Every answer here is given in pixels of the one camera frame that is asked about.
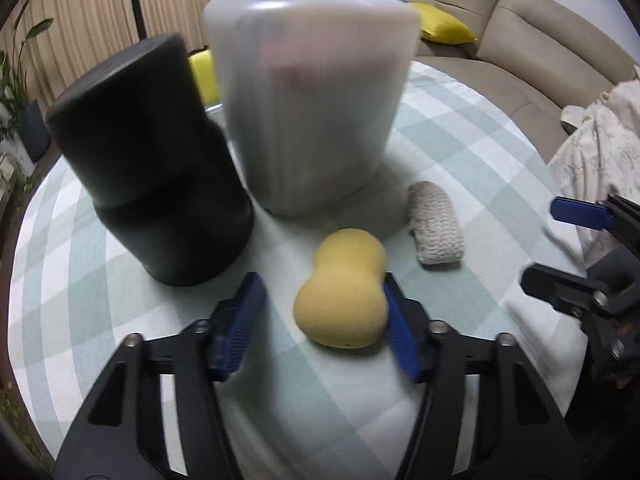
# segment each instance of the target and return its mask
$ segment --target gray plant pot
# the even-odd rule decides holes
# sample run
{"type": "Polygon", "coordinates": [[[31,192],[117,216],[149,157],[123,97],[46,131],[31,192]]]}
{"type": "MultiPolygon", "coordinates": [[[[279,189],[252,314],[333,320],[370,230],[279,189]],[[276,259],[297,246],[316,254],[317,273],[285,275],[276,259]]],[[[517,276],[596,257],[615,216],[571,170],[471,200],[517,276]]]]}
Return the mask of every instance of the gray plant pot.
{"type": "Polygon", "coordinates": [[[51,143],[51,135],[42,119],[37,101],[32,101],[18,115],[18,135],[30,159],[33,162],[40,160],[51,143]]]}

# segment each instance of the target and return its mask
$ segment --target table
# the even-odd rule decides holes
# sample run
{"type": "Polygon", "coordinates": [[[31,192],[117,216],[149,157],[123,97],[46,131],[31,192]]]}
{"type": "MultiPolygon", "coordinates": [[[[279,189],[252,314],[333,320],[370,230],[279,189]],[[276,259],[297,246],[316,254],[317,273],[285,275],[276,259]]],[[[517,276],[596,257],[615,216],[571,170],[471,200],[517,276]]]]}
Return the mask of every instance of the table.
{"type": "MultiPolygon", "coordinates": [[[[356,193],[302,218],[256,205],[238,260],[203,285],[153,280],[106,231],[64,158],[31,201],[20,229],[9,305],[9,352],[18,387],[55,456],[94,379],[121,339],[177,333],[231,297],[258,271],[270,301],[240,371],[220,385],[222,412],[246,478],[393,478],[422,385],[411,384],[382,341],[359,351],[322,348],[295,325],[292,303],[312,255],[339,228],[383,241],[388,270],[431,317],[459,332],[515,334],[561,411],[573,395],[586,338],[575,320],[523,295],[531,260],[582,274],[554,243],[579,247],[575,228],[549,221],[557,192],[543,161],[511,120],[449,76],[414,62],[380,170],[356,193]],[[406,189],[430,180],[450,195],[465,235],[461,265],[420,268],[408,233],[406,189]]],[[[472,441],[474,382],[458,450],[472,441]]],[[[183,470],[170,378],[163,378],[170,460],[183,470]]]]}

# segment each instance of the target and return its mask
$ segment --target yellow object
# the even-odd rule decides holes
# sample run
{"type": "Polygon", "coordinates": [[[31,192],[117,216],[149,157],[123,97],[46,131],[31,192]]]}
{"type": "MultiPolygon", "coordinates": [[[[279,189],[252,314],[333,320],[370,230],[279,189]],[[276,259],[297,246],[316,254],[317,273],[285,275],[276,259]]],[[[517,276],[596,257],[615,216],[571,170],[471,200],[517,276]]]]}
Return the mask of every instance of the yellow object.
{"type": "Polygon", "coordinates": [[[386,327],[383,291],[385,249],[360,229],[342,229],[324,239],[311,277],[300,287],[293,315],[314,341],[336,348],[362,348],[386,327]]]}
{"type": "Polygon", "coordinates": [[[220,92],[216,83],[216,70],[213,66],[213,55],[210,50],[196,52],[189,56],[191,73],[196,81],[202,104],[210,105],[220,100],[220,92]]]}
{"type": "Polygon", "coordinates": [[[478,40],[464,23],[448,12],[421,2],[411,2],[409,5],[420,12],[423,39],[448,45],[478,40]]]}

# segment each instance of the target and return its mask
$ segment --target translucent plastic container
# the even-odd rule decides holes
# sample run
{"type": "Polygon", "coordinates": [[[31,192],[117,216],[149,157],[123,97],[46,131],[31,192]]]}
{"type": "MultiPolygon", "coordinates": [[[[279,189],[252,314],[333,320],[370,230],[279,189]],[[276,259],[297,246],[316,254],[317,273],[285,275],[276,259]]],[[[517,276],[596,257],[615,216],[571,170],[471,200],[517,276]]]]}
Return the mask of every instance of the translucent plastic container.
{"type": "Polygon", "coordinates": [[[258,202],[304,214],[380,163],[418,40],[397,0],[213,0],[204,17],[227,134],[258,202]]]}

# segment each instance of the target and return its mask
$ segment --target potted plant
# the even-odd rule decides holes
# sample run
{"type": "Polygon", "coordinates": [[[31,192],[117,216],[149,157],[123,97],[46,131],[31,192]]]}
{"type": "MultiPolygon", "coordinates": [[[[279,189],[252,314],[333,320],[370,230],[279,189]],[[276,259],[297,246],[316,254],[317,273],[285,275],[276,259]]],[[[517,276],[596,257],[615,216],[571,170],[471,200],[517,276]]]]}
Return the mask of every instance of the potted plant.
{"type": "Polygon", "coordinates": [[[38,102],[29,98],[27,74],[22,70],[22,51],[27,41],[51,26],[53,18],[45,18],[33,25],[16,52],[18,25],[30,1],[25,0],[15,20],[11,52],[5,53],[0,50],[0,140],[13,140],[14,132],[17,131],[30,159],[36,162],[47,151],[51,138],[38,108],[38,102]]]}

